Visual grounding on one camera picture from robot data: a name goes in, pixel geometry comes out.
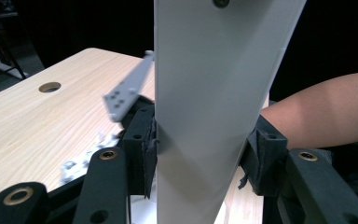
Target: person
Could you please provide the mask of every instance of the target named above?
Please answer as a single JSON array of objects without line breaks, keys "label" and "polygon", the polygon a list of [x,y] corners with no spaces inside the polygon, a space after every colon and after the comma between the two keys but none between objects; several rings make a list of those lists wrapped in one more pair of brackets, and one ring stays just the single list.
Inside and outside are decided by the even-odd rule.
[{"label": "person", "polygon": [[358,73],[297,92],[261,115],[288,139],[288,149],[358,142]]}]

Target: gray floor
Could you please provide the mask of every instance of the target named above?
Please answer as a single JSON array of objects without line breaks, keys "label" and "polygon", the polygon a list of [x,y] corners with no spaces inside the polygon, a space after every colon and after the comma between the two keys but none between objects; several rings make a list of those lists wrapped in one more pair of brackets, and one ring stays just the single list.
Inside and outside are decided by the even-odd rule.
[{"label": "gray floor", "polygon": [[[43,64],[40,62],[39,57],[34,51],[34,46],[29,39],[22,38],[21,40],[9,41],[8,46],[11,53],[16,58],[21,69],[30,76],[42,71]],[[9,75],[0,75],[0,91],[5,90],[12,85],[19,83],[21,80]]]}]

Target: floor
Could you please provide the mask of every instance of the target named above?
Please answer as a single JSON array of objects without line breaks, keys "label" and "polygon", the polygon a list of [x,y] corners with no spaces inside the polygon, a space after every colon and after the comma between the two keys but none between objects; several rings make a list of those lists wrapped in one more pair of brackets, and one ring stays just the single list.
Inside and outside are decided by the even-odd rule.
[{"label": "floor", "polygon": [[[34,50],[34,46],[27,36],[4,36],[4,38],[23,72],[27,73],[29,76],[33,76],[45,69]],[[1,74],[0,91],[15,85],[20,81],[21,79],[16,77]]]}]

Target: human arm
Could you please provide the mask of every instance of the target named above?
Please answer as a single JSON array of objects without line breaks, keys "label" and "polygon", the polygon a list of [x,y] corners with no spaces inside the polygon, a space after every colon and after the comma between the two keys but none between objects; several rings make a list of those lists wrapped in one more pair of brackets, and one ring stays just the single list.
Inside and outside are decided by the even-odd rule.
[{"label": "human arm", "polygon": [[289,149],[357,142],[358,74],[309,87],[261,114],[288,139]]}]

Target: wooden table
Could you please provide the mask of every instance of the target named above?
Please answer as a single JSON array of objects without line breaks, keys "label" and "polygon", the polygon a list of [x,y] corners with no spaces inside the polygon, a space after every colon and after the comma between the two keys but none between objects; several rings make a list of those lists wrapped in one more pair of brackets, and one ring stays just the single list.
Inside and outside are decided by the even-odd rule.
[{"label": "wooden table", "polygon": [[[0,92],[0,191],[37,181],[48,191],[60,185],[60,167],[96,143],[99,133],[118,133],[103,104],[141,59],[100,49],[85,49]],[[154,99],[154,68],[142,95]],[[49,82],[53,92],[39,88]],[[228,191],[226,223],[260,223],[262,198],[249,186],[237,190],[241,171]]]}]

